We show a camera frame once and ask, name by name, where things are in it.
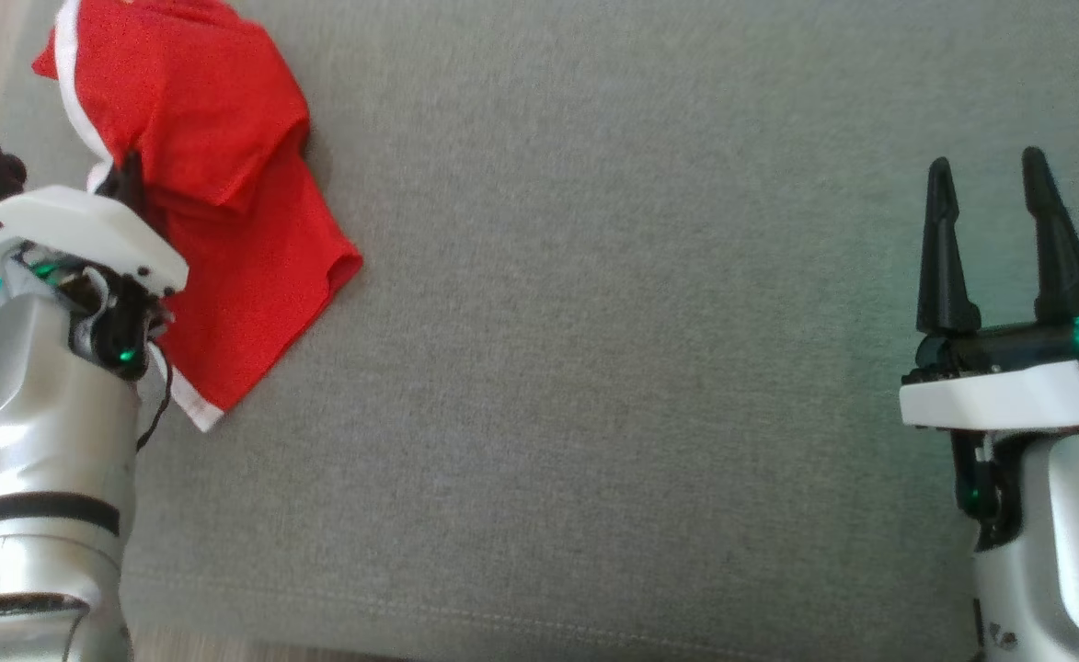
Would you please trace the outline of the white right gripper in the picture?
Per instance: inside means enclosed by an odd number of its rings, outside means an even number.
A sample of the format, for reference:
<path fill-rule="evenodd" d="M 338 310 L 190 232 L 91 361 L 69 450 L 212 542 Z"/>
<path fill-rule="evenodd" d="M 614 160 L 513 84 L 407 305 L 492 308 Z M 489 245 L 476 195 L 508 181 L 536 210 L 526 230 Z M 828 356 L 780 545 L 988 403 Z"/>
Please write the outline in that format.
<path fill-rule="evenodd" d="M 916 328 L 967 335 L 923 340 L 916 369 L 898 391 L 906 425 L 983 432 L 1079 428 L 1079 239 L 1044 152 L 1024 148 L 1021 164 L 1036 229 L 1036 322 L 981 330 L 962 272 L 948 158 L 939 156 L 927 169 Z"/>

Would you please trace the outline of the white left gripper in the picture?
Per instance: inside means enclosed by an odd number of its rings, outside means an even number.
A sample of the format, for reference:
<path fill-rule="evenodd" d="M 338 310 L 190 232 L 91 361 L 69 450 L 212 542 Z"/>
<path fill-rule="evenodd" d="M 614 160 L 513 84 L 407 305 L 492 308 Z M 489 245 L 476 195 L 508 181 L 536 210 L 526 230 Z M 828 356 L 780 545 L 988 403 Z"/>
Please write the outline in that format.
<path fill-rule="evenodd" d="M 129 275 L 152 296 L 170 296 L 186 289 L 189 264 L 139 217 L 145 211 L 144 156 L 134 151 L 95 194 L 47 187 L 0 199 L 0 247 L 31 242 Z"/>

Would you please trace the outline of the red shorts with white stripe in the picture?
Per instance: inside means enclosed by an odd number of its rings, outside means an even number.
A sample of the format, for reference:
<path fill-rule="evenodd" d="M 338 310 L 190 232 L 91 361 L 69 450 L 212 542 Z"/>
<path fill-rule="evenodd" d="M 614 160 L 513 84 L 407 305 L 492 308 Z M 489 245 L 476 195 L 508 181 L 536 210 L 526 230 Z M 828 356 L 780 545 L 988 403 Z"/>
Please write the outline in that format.
<path fill-rule="evenodd" d="M 304 158 L 304 93 L 226 0 L 63 0 L 33 70 L 98 157 L 88 189 L 141 160 L 147 217 L 189 264 L 170 394 L 211 430 L 361 268 Z"/>

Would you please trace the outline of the large grey sofa seat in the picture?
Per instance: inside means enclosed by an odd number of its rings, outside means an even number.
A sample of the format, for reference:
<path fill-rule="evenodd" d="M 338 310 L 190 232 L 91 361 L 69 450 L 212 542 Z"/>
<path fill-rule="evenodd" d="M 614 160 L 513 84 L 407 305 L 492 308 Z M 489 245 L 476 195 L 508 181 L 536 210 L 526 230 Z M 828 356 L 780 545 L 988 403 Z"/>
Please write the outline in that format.
<path fill-rule="evenodd" d="M 946 435 L 901 423 L 927 167 L 1030 320 L 1079 234 L 1079 0 L 240 0 L 365 264 L 138 465 L 134 627 L 460 662 L 967 662 Z"/>

